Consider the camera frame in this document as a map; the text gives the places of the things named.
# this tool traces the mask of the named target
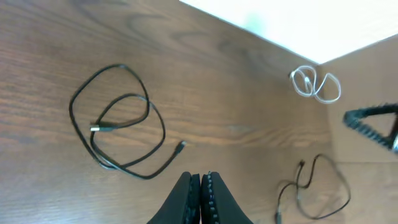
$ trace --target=usb connector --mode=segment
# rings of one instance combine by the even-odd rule
[[[282,214],[280,212],[275,213],[275,224],[282,224]]]
[[[113,129],[112,127],[102,127],[98,124],[90,125],[90,131],[112,131]]]
[[[174,153],[176,154],[180,153],[186,144],[187,144],[186,141],[180,141],[179,144],[175,147]]]

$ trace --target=coiled cable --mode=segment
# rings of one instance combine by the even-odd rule
[[[398,153],[398,119],[396,118],[395,124],[390,132],[390,135],[383,136],[381,133],[370,127],[368,124],[364,124],[361,119],[367,118],[368,116],[374,116],[379,114],[394,113],[398,114],[398,104],[389,103],[382,106],[373,106],[369,108],[361,108],[358,110],[347,111],[344,114],[343,122],[345,125],[363,136],[375,141],[381,146],[385,147],[389,151]]]
[[[333,212],[331,212],[329,214],[322,215],[322,216],[311,216],[302,207],[301,198],[300,198],[300,189],[308,189],[310,187],[310,185],[312,183],[312,179],[313,179],[313,174],[314,174],[314,171],[315,171],[315,164],[317,163],[317,160],[320,157],[324,158],[326,161],[329,162],[329,164],[331,165],[332,169],[335,171],[336,175],[341,180],[344,188],[346,189],[347,194],[348,194],[348,199],[340,208],[336,209],[335,211],[333,211]],[[290,186],[295,186],[295,188],[296,188],[296,205],[297,205],[297,208],[298,208],[299,212],[303,216],[305,216],[306,218],[309,218],[311,220],[321,220],[321,219],[327,218],[327,217],[329,217],[331,215],[334,215],[334,214],[340,212],[342,209],[344,209],[345,206],[347,206],[347,204],[351,200],[351,189],[349,187],[348,181],[346,180],[345,176],[341,173],[341,171],[337,168],[336,163],[331,158],[329,158],[328,156],[326,156],[324,154],[316,155],[314,157],[314,159],[313,159],[313,162],[312,162],[311,174],[310,174],[310,178],[309,178],[308,182],[305,185],[300,185],[299,184],[299,180],[300,180],[300,176],[301,176],[301,173],[302,173],[304,165],[305,165],[305,161],[300,161],[300,163],[298,165],[298,172],[297,172],[295,181],[288,182],[288,184],[286,184],[280,190],[280,193],[279,193],[279,196],[278,196],[278,201],[277,201],[277,211],[275,213],[275,222],[276,222],[276,224],[281,224],[282,223],[282,214],[281,214],[282,211],[280,210],[280,200],[281,200],[282,195],[283,195],[284,191],[286,190],[286,188],[290,187]]]
[[[106,106],[106,108],[101,112],[101,114],[98,116],[97,120],[93,124],[91,124],[91,128],[90,128],[91,135],[90,135],[90,145],[89,145],[87,143],[87,140],[84,137],[83,133],[80,131],[79,125],[76,122],[75,115],[73,113],[73,103],[75,102],[75,100],[78,97],[78,95],[87,87],[88,84],[90,84],[91,81],[93,81],[98,75],[100,75],[104,71],[107,71],[107,70],[109,70],[111,68],[125,69],[131,75],[133,75],[133,77],[139,82],[140,86],[142,87],[142,89],[144,91],[144,96],[141,96],[141,95],[136,94],[136,93],[126,93],[124,95],[121,95],[121,96],[115,98],[112,102],[110,102]],[[136,118],[136,119],[132,119],[132,120],[129,120],[129,121],[122,122],[122,123],[114,123],[114,122],[102,121],[102,119],[105,116],[105,114],[109,111],[109,109],[112,108],[113,105],[115,105],[117,102],[119,102],[119,101],[121,101],[121,100],[123,100],[123,99],[125,99],[127,97],[138,97],[140,100],[146,101],[146,109],[145,109],[145,112],[144,112],[144,114],[142,116],[140,116],[139,118]],[[94,136],[95,136],[95,133],[97,131],[112,131],[114,129],[127,128],[127,127],[133,126],[135,124],[138,124],[140,122],[143,122],[148,117],[149,110],[151,108],[156,112],[156,114],[158,115],[158,117],[160,119],[160,124],[162,126],[163,135],[162,135],[162,139],[160,140],[160,142],[151,151],[149,151],[144,156],[136,159],[135,161],[128,162],[126,164],[119,164],[113,158],[111,158],[105,152],[103,152],[97,146],[97,144],[95,143]],[[164,124],[163,118],[161,117],[161,115],[159,113],[159,110],[156,108],[156,106],[152,102],[149,101],[148,92],[147,92],[142,80],[139,78],[139,76],[137,75],[136,72],[134,72],[132,69],[130,69],[127,65],[123,65],[123,64],[109,65],[107,67],[104,67],[104,68],[98,70],[91,77],[89,77],[89,79],[87,79],[87,81],[85,81],[77,89],[77,91],[73,94],[72,98],[70,99],[70,102],[69,102],[69,117],[70,117],[70,121],[72,122],[72,125],[75,128],[75,131],[76,131],[77,135],[79,136],[81,142],[83,143],[84,147],[87,149],[87,151],[90,153],[92,158],[97,163],[99,163],[105,169],[120,170],[120,171],[122,171],[122,172],[124,172],[126,174],[129,174],[129,175],[132,175],[134,177],[141,178],[141,179],[145,179],[145,180],[152,179],[152,178],[156,177],[157,175],[159,175],[174,160],[174,158],[181,152],[181,150],[186,145],[185,141],[180,141],[180,143],[177,145],[177,147],[175,148],[174,152],[169,157],[169,159],[157,171],[155,171],[154,173],[152,173],[150,175],[138,174],[136,172],[133,172],[133,171],[127,169],[128,167],[131,167],[131,166],[133,166],[135,164],[138,164],[139,162],[142,162],[144,159],[147,159],[149,156],[153,155],[153,153],[155,153],[162,146],[162,144],[163,144],[163,142],[164,142],[164,140],[166,138],[166,129],[165,129],[165,124]]]
[[[311,79],[305,74],[305,71],[309,71],[313,75],[313,81],[311,82]],[[297,85],[295,76],[296,74],[299,74],[304,81],[304,87],[305,91],[299,88]],[[324,104],[329,104],[329,103],[334,103],[341,97],[341,85],[340,81],[334,76],[332,73],[327,73],[325,77],[323,78],[323,81],[321,82],[321,85],[317,88],[317,71],[309,65],[302,65],[296,68],[293,72],[289,74],[289,78],[293,83],[294,90],[300,95],[304,97],[315,97],[320,103]],[[323,88],[323,86],[326,83],[326,80],[330,78],[334,83],[336,83],[337,90],[338,90],[338,96],[334,99],[331,100],[326,100],[321,98],[318,94],[320,90]]]

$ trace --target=black plastic object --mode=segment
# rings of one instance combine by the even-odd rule
[[[184,172],[148,224],[199,224],[200,176]]]
[[[217,172],[202,177],[200,203],[202,224],[253,224]]]
[[[364,124],[361,119],[367,118],[368,116],[389,114],[394,113],[396,120],[392,126],[390,135],[383,136],[381,133],[370,127],[368,124]],[[398,104],[386,104],[383,106],[375,106],[369,108],[361,108],[358,110],[347,111],[344,115],[343,122],[347,127],[356,130],[363,136],[377,142],[389,151],[398,154]]]

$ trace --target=cable plug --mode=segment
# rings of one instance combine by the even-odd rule
[[[282,224],[282,214],[279,211],[275,213],[275,223]]]
[[[186,141],[180,141],[180,143],[175,147],[174,153],[176,154],[180,153],[186,144],[187,144]]]
[[[91,123],[90,131],[112,131],[114,130],[113,124],[108,122],[100,122],[98,124]]]

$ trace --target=wood grain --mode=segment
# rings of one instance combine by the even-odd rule
[[[353,193],[353,203],[344,210],[346,223],[398,222],[396,162],[344,162],[340,167]]]
[[[348,110],[397,103],[398,82],[396,60],[398,35],[368,48],[324,64],[323,73],[338,76],[344,91],[339,102],[328,107],[329,120],[336,147],[336,159],[341,162],[397,162],[397,157],[378,144],[347,129],[341,122]],[[330,87],[327,95],[335,94]],[[395,116],[373,116],[364,120],[384,135],[392,129]]]
[[[301,158],[333,155],[326,108],[287,80],[308,62],[178,1],[0,1],[0,22],[0,223],[146,223],[183,171],[209,170],[254,223],[272,223],[277,183]],[[116,62],[141,76],[167,128],[161,150],[134,170],[156,170],[188,142],[153,180],[100,168],[70,124],[73,92]],[[99,77],[76,102],[83,132],[110,100],[138,91],[123,71]],[[142,109],[125,100],[107,118]],[[160,133],[151,114],[97,139],[128,161]],[[328,172],[319,170],[320,193],[336,187]],[[288,223],[301,223],[289,214]]]

